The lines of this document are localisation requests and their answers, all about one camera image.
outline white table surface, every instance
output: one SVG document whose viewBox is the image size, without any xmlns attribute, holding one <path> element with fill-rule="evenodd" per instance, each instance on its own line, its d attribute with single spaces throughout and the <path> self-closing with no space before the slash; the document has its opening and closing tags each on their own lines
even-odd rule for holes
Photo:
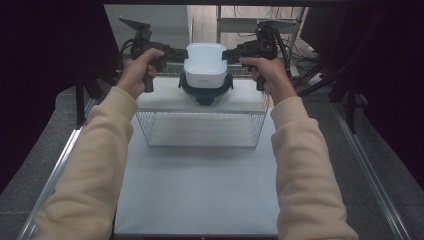
<svg viewBox="0 0 424 240">
<path fill-rule="evenodd" d="M 136 118 L 117 234 L 277 234 L 268 115 L 256 149 L 149 148 Z"/>
</svg>

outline beige sleeve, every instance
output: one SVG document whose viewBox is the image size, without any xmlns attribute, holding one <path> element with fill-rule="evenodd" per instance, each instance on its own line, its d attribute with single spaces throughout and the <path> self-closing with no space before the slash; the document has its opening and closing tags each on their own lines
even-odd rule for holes
<svg viewBox="0 0 424 240">
<path fill-rule="evenodd" d="M 93 107 L 54 194 L 36 214 L 36 239 L 108 239 L 136 110 L 116 87 Z"/>
<path fill-rule="evenodd" d="M 302 99 L 292 97 L 271 112 L 277 160 L 280 240 L 358 239 L 346 222 L 324 137 Z"/>
</svg>

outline person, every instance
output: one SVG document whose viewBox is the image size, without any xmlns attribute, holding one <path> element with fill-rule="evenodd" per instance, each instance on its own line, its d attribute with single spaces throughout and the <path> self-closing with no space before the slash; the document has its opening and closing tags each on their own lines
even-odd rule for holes
<svg viewBox="0 0 424 240">
<path fill-rule="evenodd" d="M 121 79 L 98 106 L 69 156 L 55 192 L 35 216 L 36 239 L 108 239 L 122 186 L 135 99 L 143 93 L 148 62 L 163 52 L 149 49 L 125 64 Z M 240 58 L 256 66 L 275 107 L 272 148 L 277 161 L 279 239 L 358 239 L 347 224 L 324 137 L 308 117 L 279 60 Z"/>
</svg>

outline black backdrop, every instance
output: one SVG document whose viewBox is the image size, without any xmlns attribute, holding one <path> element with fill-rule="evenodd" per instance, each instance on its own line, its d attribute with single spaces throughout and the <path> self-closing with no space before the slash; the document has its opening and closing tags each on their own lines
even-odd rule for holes
<svg viewBox="0 0 424 240">
<path fill-rule="evenodd" d="M 423 7 L 393 7 L 358 66 L 365 114 L 424 188 Z"/>
<path fill-rule="evenodd" d="M 50 119 L 56 96 L 75 85 L 78 72 L 113 74 L 118 48 L 102 4 L 3 1 L 0 30 L 2 191 Z"/>
</svg>

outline handheld controller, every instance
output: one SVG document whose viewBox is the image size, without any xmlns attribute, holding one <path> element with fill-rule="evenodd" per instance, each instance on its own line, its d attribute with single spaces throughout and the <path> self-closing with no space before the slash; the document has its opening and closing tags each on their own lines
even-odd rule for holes
<svg viewBox="0 0 424 240">
<path fill-rule="evenodd" d="M 149 62 L 149 65 L 154 65 L 156 67 L 157 72 L 162 72 L 168 62 L 184 62 L 184 59 L 188 58 L 188 52 L 186 49 L 171 48 L 169 45 L 160 42 L 150 42 L 150 36 L 152 35 L 152 31 L 150 31 L 150 24 L 123 18 L 119 18 L 119 20 L 136 31 L 134 39 L 130 39 L 125 42 L 121 48 L 121 62 L 123 51 L 129 46 L 131 46 L 131 59 L 133 60 L 137 59 L 150 48 L 156 48 L 157 50 L 163 51 L 164 55 L 162 57 L 155 58 Z M 147 69 L 144 74 L 143 82 L 145 86 L 144 92 L 149 93 L 154 91 L 153 77 L 147 74 Z"/>
<path fill-rule="evenodd" d="M 263 57 L 268 60 L 272 60 L 274 58 L 277 58 L 278 44 L 283 54 L 287 75 L 291 77 L 290 64 L 288 62 L 287 52 L 285 49 L 285 45 L 281 40 L 281 36 L 278 32 L 278 29 L 274 29 L 271 26 L 264 26 L 263 28 L 257 28 L 255 30 L 255 33 L 257 40 L 238 44 L 237 48 L 222 52 L 222 60 L 227 60 L 228 64 L 239 62 L 240 57 Z M 252 70 L 252 67 L 255 66 L 247 67 L 248 71 L 250 72 Z M 264 84 L 265 78 L 259 76 L 258 79 L 256 79 L 256 90 L 264 91 Z"/>
</svg>

